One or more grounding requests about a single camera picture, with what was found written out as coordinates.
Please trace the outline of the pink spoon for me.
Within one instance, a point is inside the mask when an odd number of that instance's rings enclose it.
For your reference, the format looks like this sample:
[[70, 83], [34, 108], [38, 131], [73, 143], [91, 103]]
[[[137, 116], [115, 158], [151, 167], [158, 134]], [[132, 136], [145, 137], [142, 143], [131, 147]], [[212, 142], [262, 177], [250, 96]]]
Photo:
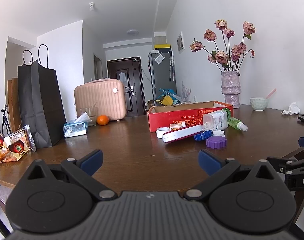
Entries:
[[274, 88], [274, 89], [265, 97], [265, 99], [269, 99], [276, 91], [277, 91], [277, 89]]

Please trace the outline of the small translucent cup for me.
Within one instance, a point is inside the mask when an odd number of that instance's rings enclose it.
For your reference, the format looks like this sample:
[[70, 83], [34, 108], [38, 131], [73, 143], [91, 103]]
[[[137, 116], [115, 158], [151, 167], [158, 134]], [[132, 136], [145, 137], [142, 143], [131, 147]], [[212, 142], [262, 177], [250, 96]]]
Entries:
[[169, 127], [159, 127], [156, 129], [156, 135], [159, 139], [162, 139], [163, 135], [170, 131]]

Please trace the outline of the black paper bag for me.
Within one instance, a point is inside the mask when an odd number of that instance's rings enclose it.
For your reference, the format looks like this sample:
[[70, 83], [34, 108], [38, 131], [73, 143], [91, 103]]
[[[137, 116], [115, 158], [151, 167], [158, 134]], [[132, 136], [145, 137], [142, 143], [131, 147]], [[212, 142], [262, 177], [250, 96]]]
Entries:
[[57, 73], [42, 66], [40, 56], [18, 66], [18, 100], [22, 125], [29, 125], [36, 148], [54, 146], [66, 123]]

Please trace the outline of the red white lint brush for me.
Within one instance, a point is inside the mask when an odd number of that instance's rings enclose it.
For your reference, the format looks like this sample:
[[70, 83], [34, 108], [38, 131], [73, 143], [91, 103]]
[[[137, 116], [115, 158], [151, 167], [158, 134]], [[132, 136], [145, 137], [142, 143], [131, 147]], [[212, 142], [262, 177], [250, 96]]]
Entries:
[[203, 132], [202, 125], [189, 126], [164, 133], [162, 135], [162, 140], [164, 143], [170, 143], [188, 137], [193, 137], [194, 135], [202, 132]]

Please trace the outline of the cream cube toy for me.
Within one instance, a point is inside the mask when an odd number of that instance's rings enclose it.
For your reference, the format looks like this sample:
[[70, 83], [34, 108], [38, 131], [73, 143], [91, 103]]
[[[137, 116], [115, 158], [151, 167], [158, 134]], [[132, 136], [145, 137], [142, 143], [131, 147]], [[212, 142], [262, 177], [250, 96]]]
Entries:
[[178, 123], [173, 123], [169, 125], [169, 128], [171, 131], [177, 130], [177, 129], [181, 129], [181, 128], [185, 128], [186, 127], [186, 122], [182, 121], [182, 122], [178, 122]]

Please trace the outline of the orange fruit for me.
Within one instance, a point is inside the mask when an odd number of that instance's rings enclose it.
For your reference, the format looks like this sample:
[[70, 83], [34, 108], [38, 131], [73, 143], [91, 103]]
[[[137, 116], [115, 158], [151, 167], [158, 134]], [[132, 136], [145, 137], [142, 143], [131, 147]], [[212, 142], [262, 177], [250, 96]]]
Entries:
[[100, 125], [100, 126], [105, 126], [109, 123], [109, 117], [106, 115], [99, 115], [96, 119], [96, 122]]

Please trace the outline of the green spray bottle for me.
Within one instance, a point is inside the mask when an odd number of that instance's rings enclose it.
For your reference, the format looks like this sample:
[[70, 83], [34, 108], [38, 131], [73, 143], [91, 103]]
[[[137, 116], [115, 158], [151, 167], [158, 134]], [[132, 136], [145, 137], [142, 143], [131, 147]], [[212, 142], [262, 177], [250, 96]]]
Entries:
[[234, 117], [228, 117], [228, 125], [243, 132], [248, 130], [248, 127], [242, 121]]

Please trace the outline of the red cardboard box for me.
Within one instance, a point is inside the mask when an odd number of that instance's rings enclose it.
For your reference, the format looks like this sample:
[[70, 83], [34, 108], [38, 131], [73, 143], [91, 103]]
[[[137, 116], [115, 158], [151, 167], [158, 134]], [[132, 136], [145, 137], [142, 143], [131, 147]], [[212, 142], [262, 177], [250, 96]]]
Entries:
[[187, 126], [202, 125], [203, 116], [222, 109], [229, 109], [233, 115], [233, 106], [219, 101], [186, 103], [172, 106], [153, 106], [149, 109], [149, 131], [156, 132], [160, 127], [185, 122]]

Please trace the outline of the white ridged lid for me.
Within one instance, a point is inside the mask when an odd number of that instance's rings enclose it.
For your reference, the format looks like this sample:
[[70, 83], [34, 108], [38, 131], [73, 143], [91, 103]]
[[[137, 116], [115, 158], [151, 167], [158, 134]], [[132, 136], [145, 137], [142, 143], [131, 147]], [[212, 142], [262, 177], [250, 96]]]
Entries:
[[213, 131], [213, 137], [225, 137], [225, 132], [221, 130]]

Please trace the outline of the crumpled white tissue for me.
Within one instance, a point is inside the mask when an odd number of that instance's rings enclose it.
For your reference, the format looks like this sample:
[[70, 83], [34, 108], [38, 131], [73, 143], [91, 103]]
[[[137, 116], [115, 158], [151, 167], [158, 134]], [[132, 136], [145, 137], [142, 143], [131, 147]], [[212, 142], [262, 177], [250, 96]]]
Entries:
[[289, 105], [288, 109], [282, 111], [282, 115], [298, 115], [300, 113], [300, 108], [296, 102]]

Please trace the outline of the blue gear lid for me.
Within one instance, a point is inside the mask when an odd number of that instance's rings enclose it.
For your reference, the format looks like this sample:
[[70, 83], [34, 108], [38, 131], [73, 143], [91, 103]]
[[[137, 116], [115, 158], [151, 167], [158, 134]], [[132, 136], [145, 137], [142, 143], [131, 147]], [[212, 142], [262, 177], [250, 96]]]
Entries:
[[198, 133], [196, 135], [194, 135], [194, 140], [195, 141], [203, 141], [203, 140], [207, 140], [208, 138], [213, 136], [213, 131], [212, 130], [208, 130], [208, 131], [203, 131], [201, 133]]

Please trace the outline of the purple gear lid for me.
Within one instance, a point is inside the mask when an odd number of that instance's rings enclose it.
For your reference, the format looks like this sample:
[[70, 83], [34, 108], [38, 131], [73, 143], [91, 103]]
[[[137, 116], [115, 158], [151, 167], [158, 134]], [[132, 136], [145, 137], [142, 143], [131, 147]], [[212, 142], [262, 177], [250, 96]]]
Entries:
[[209, 137], [206, 140], [206, 146], [211, 149], [221, 149], [227, 146], [227, 139], [221, 136]]

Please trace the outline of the translucent cotton swab bottle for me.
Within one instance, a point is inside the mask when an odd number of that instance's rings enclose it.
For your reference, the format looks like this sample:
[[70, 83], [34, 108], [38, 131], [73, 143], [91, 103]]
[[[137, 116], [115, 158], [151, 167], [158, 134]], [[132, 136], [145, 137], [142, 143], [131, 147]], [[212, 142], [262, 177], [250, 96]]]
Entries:
[[224, 110], [205, 114], [202, 118], [204, 131], [223, 131], [228, 127], [228, 114]]

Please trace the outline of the white round ceiling lamp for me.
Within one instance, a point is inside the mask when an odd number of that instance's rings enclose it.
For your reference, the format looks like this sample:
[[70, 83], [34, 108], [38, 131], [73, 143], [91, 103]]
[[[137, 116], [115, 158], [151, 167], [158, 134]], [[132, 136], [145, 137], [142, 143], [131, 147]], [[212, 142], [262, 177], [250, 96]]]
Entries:
[[138, 35], [138, 31], [135, 29], [130, 29], [127, 31], [127, 34], [131, 35], [131, 36], [135, 36], [135, 35]]

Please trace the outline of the purple ceramic vase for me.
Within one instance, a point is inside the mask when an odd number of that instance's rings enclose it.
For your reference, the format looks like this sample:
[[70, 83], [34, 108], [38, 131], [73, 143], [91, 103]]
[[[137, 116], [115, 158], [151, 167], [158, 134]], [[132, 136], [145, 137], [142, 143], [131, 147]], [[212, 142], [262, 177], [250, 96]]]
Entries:
[[221, 92], [224, 94], [225, 103], [232, 105], [233, 108], [240, 107], [241, 85], [238, 72], [227, 71], [221, 73]]

